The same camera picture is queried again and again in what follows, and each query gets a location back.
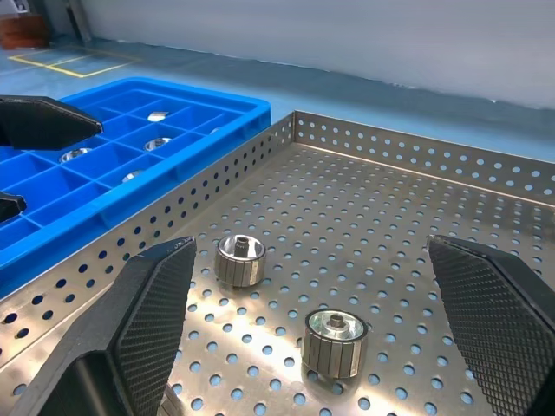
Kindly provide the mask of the orange object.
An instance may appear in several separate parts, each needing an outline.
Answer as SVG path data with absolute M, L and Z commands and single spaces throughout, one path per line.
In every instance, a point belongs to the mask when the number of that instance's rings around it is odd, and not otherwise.
M 40 15 L 1 15 L 0 47 L 36 49 L 49 46 L 49 29 Z

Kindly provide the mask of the perforated metal tray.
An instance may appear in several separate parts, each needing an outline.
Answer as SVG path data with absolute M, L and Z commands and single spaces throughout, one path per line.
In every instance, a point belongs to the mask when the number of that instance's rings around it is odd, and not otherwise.
M 251 287 L 219 281 L 216 246 L 267 249 Z M 196 239 L 169 384 L 187 416 L 492 416 L 447 324 L 431 234 L 520 257 L 555 288 L 555 156 L 511 154 L 295 112 L 0 301 L 0 416 L 124 263 Z M 302 361 L 305 317 L 369 326 L 356 377 Z

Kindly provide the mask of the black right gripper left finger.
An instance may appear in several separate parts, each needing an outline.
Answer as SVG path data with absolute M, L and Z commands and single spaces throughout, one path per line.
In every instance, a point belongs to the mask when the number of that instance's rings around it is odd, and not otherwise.
M 9 416 L 156 416 L 179 349 L 194 237 L 131 257 L 69 327 Z

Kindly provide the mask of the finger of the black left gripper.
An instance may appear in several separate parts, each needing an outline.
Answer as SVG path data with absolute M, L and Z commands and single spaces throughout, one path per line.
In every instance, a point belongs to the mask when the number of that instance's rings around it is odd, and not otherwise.
M 0 224 L 20 215 L 27 208 L 23 196 L 0 192 Z
M 0 95 L 0 146 L 55 151 L 103 131 L 93 116 L 64 102 L 28 95 Z

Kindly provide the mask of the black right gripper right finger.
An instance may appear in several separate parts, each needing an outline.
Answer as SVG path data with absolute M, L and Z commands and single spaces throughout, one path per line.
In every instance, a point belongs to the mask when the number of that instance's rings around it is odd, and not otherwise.
M 555 416 L 555 291 L 518 257 L 428 236 L 454 343 L 495 416 Z

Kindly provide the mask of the blue compartment tray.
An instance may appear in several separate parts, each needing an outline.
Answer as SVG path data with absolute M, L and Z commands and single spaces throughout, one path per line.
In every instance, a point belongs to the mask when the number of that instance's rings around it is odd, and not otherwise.
M 0 224 L 0 299 L 265 130 L 269 102 L 131 77 L 65 98 L 103 131 L 57 151 L 0 151 L 0 191 L 27 208 Z M 153 111 L 169 115 L 150 122 Z M 152 152 L 146 142 L 172 141 Z M 60 164 L 65 152 L 92 151 Z M 122 183 L 135 170 L 142 173 Z

